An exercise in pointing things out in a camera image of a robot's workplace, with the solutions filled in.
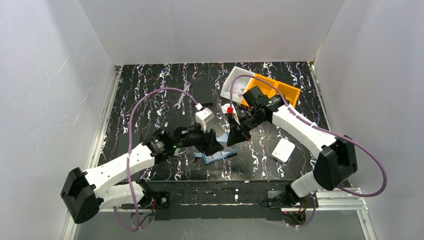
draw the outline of gray floor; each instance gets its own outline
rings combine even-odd
[[[129,212],[121,212],[129,220]],[[355,210],[317,211],[313,221],[296,230],[263,219],[179,219],[154,221],[138,232],[124,229],[113,212],[99,212],[77,228],[76,240],[362,240],[365,239]]]

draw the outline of white wall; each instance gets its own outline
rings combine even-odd
[[[346,0],[316,58],[333,130],[364,143],[387,169],[366,200],[378,239],[422,239],[424,2]],[[363,153],[350,180],[365,193],[382,176]]]
[[[114,66],[78,0],[3,0],[0,68],[0,238],[60,239]]]
[[[80,0],[115,65],[313,61],[344,0]]]

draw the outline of robotic arm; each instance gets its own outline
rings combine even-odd
[[[331,191],[358,170],[355,146],[352,143],[312,128],[314,123],[298,113],[292,105],[285,106],[279,95],[268,98],[256,86],[244,93],[243,97],[252,109],[241,118],[236,112],[228,114],[228,146],[249,141],[249,131],[268,121],[286,130],[317,159],[313,171],[286,186],[286,201],[295,204],[311,193],[323,189]],[[311,126],[303,123],[296,115]]]
[[[151,168],[170,158],[177,148],[195,146],[207,156],[222,151],[213,129],[206,130],[206,123],[213,118],[211,110],[205,108],[196,113],[196,123],[189,127],[178,127],[171,137],[164,130],[157,130],[150,140],[137,145],[129,156],[130,174]],[[71,170],[60,193],[75,223],[84,223],[99,210],[133,204],[129,184],[116,185],[127,177],[128,153],[98,167],[81,171]],[[133,182],[138,203],[151,199],[142,182]]]

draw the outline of black marble tabletop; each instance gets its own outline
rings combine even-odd
[[[211,127],[217,136],[229,131],[229,125],[220,112],[220,106],[228,103],[220,97],[221,86],[234,66],[247,69],[301,89],[296,109],[318,126],[328,129],[320,100],[307,62],[237,62],[237,63],[180,63],[125,65],[119,80],[112,113],[103,142],[99,165],[109,162],[124,152],[118,151],[118,138],[128,138],[131,111],[138,100],[147,93],[163,88],[182,89],[184,82],[209,80],[212,89],[204,94],[213,96],[215,113]],[[134,118],[133,129],[141,136],[150,136],[157,128],[167,125],[167,130],[188,126],[195,120],[195,108],[185,97],[180,109],[175,109],[179,93],[159,93],[142,103]],[[289,180],[311,171],[315,164],[311,152],[283,129],[270,123],[262,123],[251,132],[252,140],[239,143],[236,156],[206,165],[203,159],[194,157],[194,147],[181,149],[178,156],[153,168],[139,172],[136,179],[153,181],[179,180]],[[295,144],[290,159],[280,163],[271,153],[281,138]]]

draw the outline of wrench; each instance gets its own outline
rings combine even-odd
[[[190,85],[191,85],[191,83],[189,83],[188,81],[184,82],[184,89],[183,89],[183,91],[184,92],[187,91],[187,89],[189,89]],[[175,105],[173,106],[174,108],[176,108],[176,109],[180,109],[181,108],[181,102],[183,101],[184,95],[185,95],[184,93],[181,93],[181,96],[179,96],[178,102],[175,103]]]

